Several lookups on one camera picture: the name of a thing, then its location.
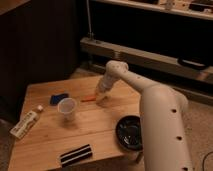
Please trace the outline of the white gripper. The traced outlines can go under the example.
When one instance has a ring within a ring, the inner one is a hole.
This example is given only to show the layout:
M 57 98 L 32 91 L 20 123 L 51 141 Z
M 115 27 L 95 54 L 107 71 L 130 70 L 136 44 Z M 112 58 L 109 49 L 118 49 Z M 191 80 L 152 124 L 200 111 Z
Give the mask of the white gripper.
M 106 84 L 98 84 L 95 89 L 96 101 L 99 102 L 106 98 L 108 91 L 109 88 Z

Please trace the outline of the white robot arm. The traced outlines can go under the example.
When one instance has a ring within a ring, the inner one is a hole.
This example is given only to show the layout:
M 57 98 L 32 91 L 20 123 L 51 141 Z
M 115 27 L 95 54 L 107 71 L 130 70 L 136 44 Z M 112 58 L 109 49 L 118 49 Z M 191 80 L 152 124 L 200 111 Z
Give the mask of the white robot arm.
M 98 96 L 122 80 L 140 94 L 139 113 L 145 171 L 193 171 L 182 120 L 188 100 L 163 83 L 131 72 L 126 62 L 110 60 L 97 84 Z

